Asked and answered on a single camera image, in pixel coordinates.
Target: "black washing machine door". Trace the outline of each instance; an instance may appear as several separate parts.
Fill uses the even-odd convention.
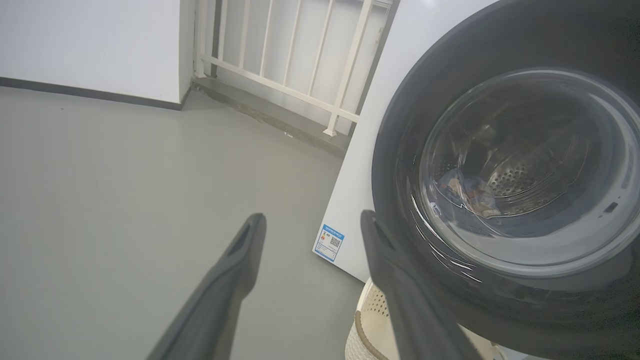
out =
[[[502,0],[397,90],[378,217],[457,321],[542,357],[640,358],[640,9]]]

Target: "wall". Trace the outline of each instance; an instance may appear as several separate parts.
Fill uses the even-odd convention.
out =
[[[322,34],[328,0],[303,0],[301,17],[298,21],[298,36],[294,46],[292,65],[287,86],[307,93],[311,80],[317,48]],[[214,1],[209,1],[209,26],[212,34]],[[274,0],[269,42],[265,56],[265,77],[282,83],[284,78],[289,44],[296,16],[297,0]],[[346,58],[353,41],[353,34],[360,15],[362,2],[357,0],[335,0],[333,12],[324,43],[323,55],[318,65],[316,82],[312,96],[333,104],[340,85],[340,79]],[[266,28],[269,1],[251,1],[249,28],[247,31],[244,68],[258,74],[262,59],[262,45]],[[242,32],[244,1],[229,1],[227,10],[227,28],[225,33],[224,60],[239,64],[240,39]],[[355,112],[360,94],[377,48],[377,41],[385,25],[387,9],[374,6],[369,16],[365,35],[356,57],[351,81],[347,88],[343,108]],[[304,101],[285,95],[277,90],[258,84],[225,69],[218,68],[217,77],[222,81],[283,106],[324,126],[329,122],[330,113]],[[336,130],[348,133],[351,122],[339,118]]]
[[[0,76],[179,102],[192,2],[0,1]]]

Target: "round glass door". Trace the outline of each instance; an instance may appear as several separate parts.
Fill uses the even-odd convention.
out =
[[[640,118],[597,78],[527,69],[477,85],[425,143],[420,200],[435,232],[507,274],[556,277],[640,233]]]

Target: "white metal railing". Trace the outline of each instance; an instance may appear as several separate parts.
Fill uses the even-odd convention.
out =
[[[267,42],[269,38],[269,23],[271,21],[271,12],[273,11],[273,0],[269,0],[269,12],[267,14],[266,32],[264,35],[264,45],[262,47],[262,59],[260,61],[259,74],[254,74],[243,68],[247,29],[249,26],[249,10],[251,6],[251,1],[244,0],[243,28],[241,33],[240,57],[239,57],[240,60],[239,60],[238,66],[235,66],[231,63],[224,62],[222,60],[223,54],[225,51],[225,28],[227,24],[228,0],[216,0],[216,1],[222,1],[221,14],[220,14],[220,38],[218,40],[218,57],[217,58],[206,54],[206,51],[205,51],[205,48],[206,48],[205,39],[207,38],[206,36],[207,35],[207,6],[208,6],[209,0],[199,0],[198,16],[197,16],[197,24],[196,24],[196,55],[197,55],[196,76],[200,78],[204,78],[205,63],[211,63],[223,69],[227,69],[231,72],[235,72],[236,74],[239,74],[246,78],[254,80],[260,84],[266,85],[270,88],[283,92],[287,95],[290,95],[297,99],[305,101],[311,105],[317,106],[318,108],[329,111],[331,113],[331,116],[329,118],[329,124],[327,128],[324,130],[324,133],[330,136],[336,135],[335,125],[338,117],[343,117],[352,122],[358,122],[358,115],[342,109],[342,103],[344,102],[344,96],[347,90],[347,86],[349,85],[351,73],[353,72],[353,65],[355,64],[356,56],[358,55],[358,51],[360,50],[360,44],[362,43],[364,31],[367,26],[367,20],[369,19],[369,14],[371,13],[371,8],[374,0],[363,1],[362,10],[360,11],[360,15],[358,17],[358,23],[356,25],[356,30],[353,36],[353,41],[351,43],[351,48],[349,49],[349,54],[347,56],[347,62],[344,66],[342,78],[340,79],[340,86],[338,87],[338,92],[333,104],[329,104],[327,102],[316,99],[315,97],[311,96],[311,93],[314,88],[314,83],[316,81],[316,75],[317,75],[320,58],[322,57],[324,41],[326,39],[327,28],[329,25],[331,14],[332,14],[334,0],[329,0],[329,7],[327,8],[326,17],[324,19],[324,26],[323,26],[322,35],[320,38],[320,44],[318,45],[316,58],[314,61],[311,82],[309,84],[309,88],[306,94],[299,92],[297,90],[294,90],[292,88],[289,88],[287,86],[289,70],[291,68],[291,59],[293,56],[294,45],[296,43],[296,34],[298,32],[298,23],[300,19],[302,0],[298,0],[297,9],[296,9],[296,18],[294,20],[293,32],[291,35],[291,44],[289,45],[289,55],[287,57],[287,64],[285,66],[284,77],[281,83],[278,83],[276,81],[273,81],[272,79],[268,79],[264,77],[264,59],[267,51]]]

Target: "laundry basket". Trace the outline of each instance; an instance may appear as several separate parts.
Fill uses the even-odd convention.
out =
[[[462,329],[484,360],[493,359],[492,344],[487,339]],[[400,360],[387,299],[371,278],[360,294],[344,357],[346,360]]]

